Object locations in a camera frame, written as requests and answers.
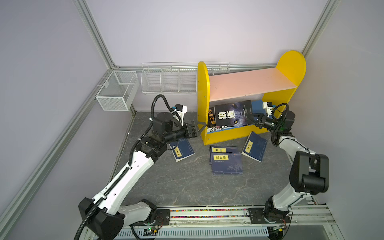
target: pink shelf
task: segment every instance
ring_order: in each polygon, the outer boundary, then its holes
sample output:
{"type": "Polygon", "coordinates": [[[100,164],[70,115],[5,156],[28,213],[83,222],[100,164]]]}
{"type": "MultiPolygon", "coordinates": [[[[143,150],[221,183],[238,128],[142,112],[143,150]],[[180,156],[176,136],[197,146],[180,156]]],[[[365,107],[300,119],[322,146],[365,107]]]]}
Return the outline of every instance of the pink shelf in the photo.
{"type": "Polygon", "coordinates": [[[276,68],[210,76],[209,82],[211,102],[296,88],[276,68]]]}

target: gray marble tabletop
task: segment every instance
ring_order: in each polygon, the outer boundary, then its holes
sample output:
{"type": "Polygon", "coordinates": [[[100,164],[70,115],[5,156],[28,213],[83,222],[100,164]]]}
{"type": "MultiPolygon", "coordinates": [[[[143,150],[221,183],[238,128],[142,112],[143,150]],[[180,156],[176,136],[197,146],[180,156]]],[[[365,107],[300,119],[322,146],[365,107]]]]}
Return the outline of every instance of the gray marble tabletop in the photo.
{"type": "MultiPolygon", "coordinates": [[[[127,163],[133,143],[149,125],[150,115],[137,113],[116,173],[127,163]]],[[[196,119],[196,112],[184,117],[185,122],[196,119]]],[[[285,151],[271,144],[269,132],[260,136],[268,140],[263,162],[242,155],[242,175],[212,175],[209,145],[205,146],[200,137],[189,139],[195,154],[176,162],[172,152],[166,151],[138,180],[123,205],[141,199],[157,206],[264,205],[268,197],[288,184],[291,165],[285,151]]],[[[243,137],[215,145],[237,146],[241,151],[246,140],[243,137]]]]}

